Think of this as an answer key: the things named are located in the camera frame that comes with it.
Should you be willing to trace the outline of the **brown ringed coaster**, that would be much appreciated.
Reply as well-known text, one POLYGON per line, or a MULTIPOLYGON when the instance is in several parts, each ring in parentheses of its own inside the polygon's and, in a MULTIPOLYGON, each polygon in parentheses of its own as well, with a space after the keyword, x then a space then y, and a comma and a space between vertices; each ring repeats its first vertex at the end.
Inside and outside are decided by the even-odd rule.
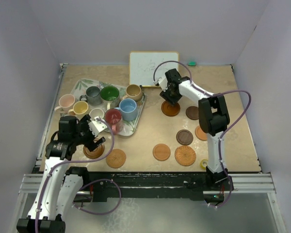
POLYGON ((164 101, 161 105, 161 111, 166 116, 174 117, 180 112, 180 105, 178 103, 171 105, 169 102, 164 101))
POLYGON ((96 159, 100 157, 105 151, 105 146, 102 144, 98 146, 95 150, 90 151, 86 146, 83 146, 83 153, 89 159, 96 159))

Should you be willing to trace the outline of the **woven rattan coaster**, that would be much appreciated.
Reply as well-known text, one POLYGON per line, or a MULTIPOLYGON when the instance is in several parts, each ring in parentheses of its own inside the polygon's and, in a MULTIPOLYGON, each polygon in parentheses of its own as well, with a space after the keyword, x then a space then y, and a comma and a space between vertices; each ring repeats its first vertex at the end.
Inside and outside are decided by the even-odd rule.
POLYGON ((190 146, 180 146, 175 150, 175 160, 182 166, 190 166, 196 161, 196 152, 190 146))
POLYGON ((106 163, 111 168, 120 168, 126 161, 126 154, 120 149, 113 149, 106 157, 106 163))

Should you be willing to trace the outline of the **dark walnut coaster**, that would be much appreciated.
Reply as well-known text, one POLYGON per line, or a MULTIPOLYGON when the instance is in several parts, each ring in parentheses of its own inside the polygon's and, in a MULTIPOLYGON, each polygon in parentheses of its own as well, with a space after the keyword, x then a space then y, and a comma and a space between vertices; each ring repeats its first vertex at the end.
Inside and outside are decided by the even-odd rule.
POLYGON ((190 145, 193 139, 193 134, 188 130, 180 130, 176 134, 176 140, 184 146, 190 145))
POLYGON ((186 109, 186 116, 191 120, 199 119, 199 109, 196 106, 189 106, 186 109))

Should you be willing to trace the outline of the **red pink mug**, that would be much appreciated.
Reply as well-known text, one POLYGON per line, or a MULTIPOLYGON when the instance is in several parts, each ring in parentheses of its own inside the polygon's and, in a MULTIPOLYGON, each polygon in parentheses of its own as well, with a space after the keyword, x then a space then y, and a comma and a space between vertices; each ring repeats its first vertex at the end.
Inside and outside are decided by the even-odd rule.
POLYGON ((118 109, 110 109, 105 113, 105 121, 114 134, 119 134, 123 129, 122 114, 118 109))

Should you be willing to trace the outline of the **yellow mug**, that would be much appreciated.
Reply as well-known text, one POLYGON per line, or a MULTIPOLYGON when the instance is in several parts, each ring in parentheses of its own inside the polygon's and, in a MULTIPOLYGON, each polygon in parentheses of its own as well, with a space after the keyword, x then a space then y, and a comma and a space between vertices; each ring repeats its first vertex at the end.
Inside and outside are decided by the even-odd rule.
POLYGON ((89 105, 85 101, 78 101, 73 105, 73 108, 68 111, 70 116, 75 116, 78 119, 83 118, 86 114, 89 114, 89 105))

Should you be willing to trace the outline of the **orange wooden coaster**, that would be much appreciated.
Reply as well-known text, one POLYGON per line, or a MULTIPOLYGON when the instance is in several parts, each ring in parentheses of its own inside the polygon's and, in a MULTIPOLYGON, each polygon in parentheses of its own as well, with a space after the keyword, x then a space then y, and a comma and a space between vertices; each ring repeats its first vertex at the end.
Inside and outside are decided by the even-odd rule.
POLYGON ((152 153, 155 159, 159 161, 165 161, 170 157, 171 151, 166 144, 157 144, 153 148, 152 153))
POLYGON ((203 132, 200 126, 197 126, 195 129, 195 135, 199 140, 207 141, 207 134, 203 132))

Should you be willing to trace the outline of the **orange wooden coaster front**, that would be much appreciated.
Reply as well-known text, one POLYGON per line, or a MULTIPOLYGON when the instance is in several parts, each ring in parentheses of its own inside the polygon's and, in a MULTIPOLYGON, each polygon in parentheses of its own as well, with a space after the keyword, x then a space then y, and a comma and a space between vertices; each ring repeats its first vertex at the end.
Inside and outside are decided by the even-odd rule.
POLYGON ((166 144, 157 144, 153 148, 152 153, 155 159, 159 161, 165 161, 170 157, 171 151, 166 144))

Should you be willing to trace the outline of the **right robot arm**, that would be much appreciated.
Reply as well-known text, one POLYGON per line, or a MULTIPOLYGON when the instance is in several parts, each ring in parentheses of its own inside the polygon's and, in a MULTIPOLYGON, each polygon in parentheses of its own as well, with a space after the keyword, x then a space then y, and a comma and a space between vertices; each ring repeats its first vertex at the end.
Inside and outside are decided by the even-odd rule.
POLYGON ((217 190, 226 182, 230 185, 230 190, 233 190, 222 152, 224 131, 230 123, 224 96, 216 96, 195 86, 189 77, 181 77, 176 69, 165 72, 163 77, 155 81, 155 85, 162 89, 160 96, 171 105, 177 104, 183 96, 197 103, 199 126, 207 135, 208 141, 206 185, 211 190, 217 190))

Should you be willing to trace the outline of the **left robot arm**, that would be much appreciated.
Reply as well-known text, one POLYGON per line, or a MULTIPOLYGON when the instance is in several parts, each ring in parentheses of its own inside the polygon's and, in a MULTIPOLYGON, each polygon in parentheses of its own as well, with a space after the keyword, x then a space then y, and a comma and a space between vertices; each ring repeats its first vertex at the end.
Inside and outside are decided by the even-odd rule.
POLYGON ((105 138, 98 138, 98 135, 107 128, 109 125, 100 117, 60 118, 58 131, 46 146, 45 167, 36 199, 27 216, 16 224, 19 233, 65 232, 64 216, 68 203, 78 190, 85 190, 90 185, 87 169, 69 167, 72 156, 79 145, 90 151, 102 145, 105 138))

